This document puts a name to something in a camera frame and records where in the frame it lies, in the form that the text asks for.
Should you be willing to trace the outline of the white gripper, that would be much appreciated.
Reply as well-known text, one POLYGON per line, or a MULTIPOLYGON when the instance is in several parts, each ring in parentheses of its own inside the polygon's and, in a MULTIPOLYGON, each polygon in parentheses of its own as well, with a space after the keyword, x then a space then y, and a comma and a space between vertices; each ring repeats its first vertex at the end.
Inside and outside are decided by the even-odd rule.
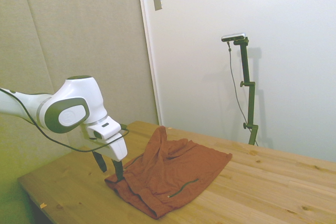
POLYGON ((127 156, 128 150, 122 134, 117 133, 107 140, 98 140, 97 144, 101 146, 107 144, 107 146, 98 149, 98 152, 92 152, 101 171, 103 173, 107 171, 106 163, 102 157, 105 155, 112 159, 117 181, 123 180, 122 160, 127 156))

